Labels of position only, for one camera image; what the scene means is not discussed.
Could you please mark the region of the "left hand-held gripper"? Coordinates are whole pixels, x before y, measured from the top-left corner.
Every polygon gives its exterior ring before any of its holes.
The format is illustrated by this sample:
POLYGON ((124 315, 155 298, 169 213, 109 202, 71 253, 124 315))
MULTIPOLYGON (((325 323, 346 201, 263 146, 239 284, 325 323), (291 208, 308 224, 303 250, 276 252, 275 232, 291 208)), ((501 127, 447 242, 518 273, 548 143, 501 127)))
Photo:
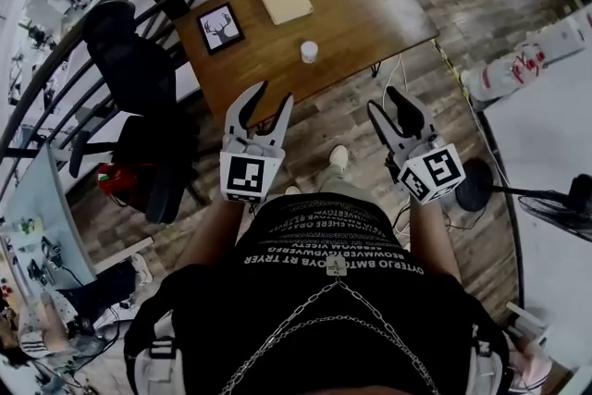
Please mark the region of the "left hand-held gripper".
POLYGON ((294 98, 289 93, 272 122, 258 133, 258 142, 248 138, 248 124, 265 94, 267 81, 246 89, 228 108, 226 137, 220 152, 220 190, 227 201, 262 204, 286 156, 280 148, 290 122, 294 98))

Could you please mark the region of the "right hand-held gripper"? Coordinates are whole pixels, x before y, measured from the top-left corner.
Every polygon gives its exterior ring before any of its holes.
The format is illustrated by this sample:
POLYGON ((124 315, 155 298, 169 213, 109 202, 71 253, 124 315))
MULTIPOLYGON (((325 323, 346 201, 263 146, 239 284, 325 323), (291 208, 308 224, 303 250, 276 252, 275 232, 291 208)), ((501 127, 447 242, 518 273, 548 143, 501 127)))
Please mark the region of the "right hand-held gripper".
POLYGON ((417 97, 394 86, 388 86, 387 95, 396 108, 395 123, 381 105, 368 102, 368 116, 382 144, 396 152, 401 149, 402 137, 424 142, 404 160, 392 159, 388 167, 394 182, 418 204, 428 204, 454 191, 465 180, 456 147, 435 135, 432 115, 417 97))

